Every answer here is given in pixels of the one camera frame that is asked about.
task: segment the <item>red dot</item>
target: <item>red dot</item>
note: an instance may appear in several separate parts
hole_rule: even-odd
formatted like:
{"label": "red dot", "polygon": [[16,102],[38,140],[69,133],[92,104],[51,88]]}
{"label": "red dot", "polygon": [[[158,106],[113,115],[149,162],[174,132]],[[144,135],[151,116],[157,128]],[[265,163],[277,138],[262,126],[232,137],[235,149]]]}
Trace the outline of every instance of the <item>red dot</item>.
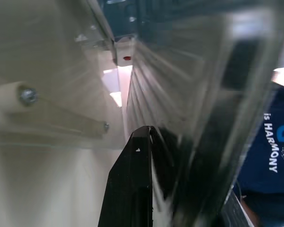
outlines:
{"label": "red dot", "polygon": [[124,59],[125,61],[130,61],[132,58],[131,58],[131,56],[125,56],[125,57],[123,57],[123,59]]}

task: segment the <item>blue t-shirt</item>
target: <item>blue t-shirt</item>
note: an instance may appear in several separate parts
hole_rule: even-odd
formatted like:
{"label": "blue t-shirt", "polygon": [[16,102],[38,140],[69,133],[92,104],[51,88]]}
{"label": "blue t-shirt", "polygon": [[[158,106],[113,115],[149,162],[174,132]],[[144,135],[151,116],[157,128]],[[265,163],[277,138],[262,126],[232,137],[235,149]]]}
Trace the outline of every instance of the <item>blue t-shirt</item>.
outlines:
{"label": "blue t-shirt", "polygon": [[248,151],[238,183],[245,202],[266,227],[284,226],[284,87],[278,92]]}

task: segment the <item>person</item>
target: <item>person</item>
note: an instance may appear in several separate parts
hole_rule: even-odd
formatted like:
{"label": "person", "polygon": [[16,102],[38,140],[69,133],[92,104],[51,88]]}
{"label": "person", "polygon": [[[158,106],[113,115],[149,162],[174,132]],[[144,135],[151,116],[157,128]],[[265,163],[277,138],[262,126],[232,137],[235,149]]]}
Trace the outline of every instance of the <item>person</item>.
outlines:
{"label": "person", "polygon": [[284,226],[284,86],[275,86],[233,188],[255,227]]}

